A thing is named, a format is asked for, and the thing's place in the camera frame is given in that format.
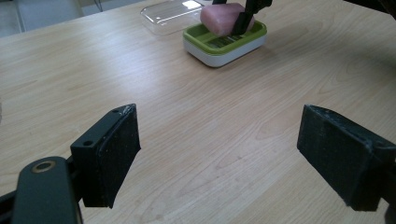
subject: floor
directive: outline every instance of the floor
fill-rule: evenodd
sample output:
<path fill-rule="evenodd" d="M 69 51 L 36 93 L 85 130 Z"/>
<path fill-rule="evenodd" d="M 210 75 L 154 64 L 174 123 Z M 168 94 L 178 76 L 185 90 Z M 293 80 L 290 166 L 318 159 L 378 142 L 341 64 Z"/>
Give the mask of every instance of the floor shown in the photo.
<path fill-rule="evenodd" d="M 141 0 L 110 0 L 102 2 L 102 10 L 110 10 L 123 7 Z M 92 0 L 92 5 L 82 7 L 84 16 L 99 13 L 99 7 Z M 0 37 L 21 33 L 21 25 L 18 19 L 17 9 L 13 1 L 0 0 Z"/>

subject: plastic container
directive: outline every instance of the plastic container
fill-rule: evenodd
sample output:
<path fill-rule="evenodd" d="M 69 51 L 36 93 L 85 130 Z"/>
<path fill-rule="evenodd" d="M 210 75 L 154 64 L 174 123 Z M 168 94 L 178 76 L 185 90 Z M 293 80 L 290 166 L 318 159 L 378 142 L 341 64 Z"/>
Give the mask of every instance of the plastic container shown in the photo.
<path fill-rule="evenodd" d="M 184 30 L 183 43 L 187 52 L 211 67 L 220 67 L 263 45 L 266 26 L 255 21 L 253 28 L 243 35 L 218 37 L 203 24 Z"/>
<path fill-rule="evenodd" d="M 194 0 L 170 0 L 143 8 L 140 18 L 155 35 L 169 35 L 200 23 L 203 7 Z"/>

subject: clear plastic tray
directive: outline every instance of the clear plastic tray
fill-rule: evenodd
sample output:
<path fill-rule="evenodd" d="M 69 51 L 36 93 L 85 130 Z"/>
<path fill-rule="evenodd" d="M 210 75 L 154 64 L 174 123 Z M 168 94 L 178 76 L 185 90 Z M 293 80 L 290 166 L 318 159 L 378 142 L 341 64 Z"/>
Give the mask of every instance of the clear plastic tray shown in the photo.
<path fill-rule="evenodd" d="M 170 0 L 140 11 L 143 24 L 155 35 L 169 35 L 200 22 L 204 7 L 194 0 Z"/>

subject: soap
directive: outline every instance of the soap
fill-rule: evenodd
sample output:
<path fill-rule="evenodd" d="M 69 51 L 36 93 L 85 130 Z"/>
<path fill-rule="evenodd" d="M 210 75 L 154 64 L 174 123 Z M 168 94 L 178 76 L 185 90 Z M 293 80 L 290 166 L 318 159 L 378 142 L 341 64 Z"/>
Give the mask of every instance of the soap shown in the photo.
<path fill-rule="evenodd" d="M 245 11 L 239 3 L 217 4 L 203 7 L 201 10 L 201 23 L 217 36 L 230 35 L 239 13 Z M 247 28 L 249 31 L 254 24 L 251 19 Z"/>

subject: table surface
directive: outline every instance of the table surface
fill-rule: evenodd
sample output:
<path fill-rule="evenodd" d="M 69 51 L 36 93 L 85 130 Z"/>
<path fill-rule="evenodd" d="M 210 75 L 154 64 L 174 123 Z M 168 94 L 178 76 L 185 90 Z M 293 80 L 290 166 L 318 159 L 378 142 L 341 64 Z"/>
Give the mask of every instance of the table surface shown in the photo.
<path fill-rule="evenodd" d="M 142 150 L 113 209 L 85 223 L 383 223 L 354 212 L 296 148 L 304 104 L 396 142 L 396 22 L 344 1 L 276 0 L 264 46 L 221 68 L 154 35 L 148 0 L 0 39 L 0 193 L 112 108 L 135 103 Z"/>

